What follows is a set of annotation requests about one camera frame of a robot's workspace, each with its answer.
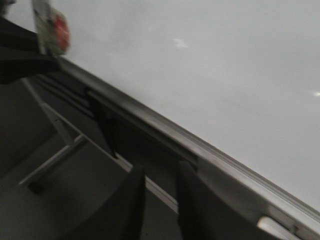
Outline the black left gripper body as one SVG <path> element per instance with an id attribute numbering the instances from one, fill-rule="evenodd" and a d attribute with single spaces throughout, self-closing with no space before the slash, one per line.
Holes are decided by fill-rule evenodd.
<path id="1" fill-rule="evenodd" d="M 0 18 L 0 83 L 58 72 L 60 65 L 51 56 L 40 53 L 37 34 Z"/>

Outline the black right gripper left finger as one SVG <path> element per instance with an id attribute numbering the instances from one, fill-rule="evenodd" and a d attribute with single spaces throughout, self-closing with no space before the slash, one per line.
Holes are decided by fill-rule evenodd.
<path id="1" fill-rule="evenodd" d="M 146 203 L 145 169 L 135 165 L 113 195 L 62 240 L 139 240 Z"/>

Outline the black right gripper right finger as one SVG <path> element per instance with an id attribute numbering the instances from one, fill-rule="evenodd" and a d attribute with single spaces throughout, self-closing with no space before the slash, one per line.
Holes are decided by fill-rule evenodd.
<path id="1" fill-rule="evenodd" d="M 276 240 L 215 195 L 187 161 L 176 173 L 178 224 L 184 240 Z"/>

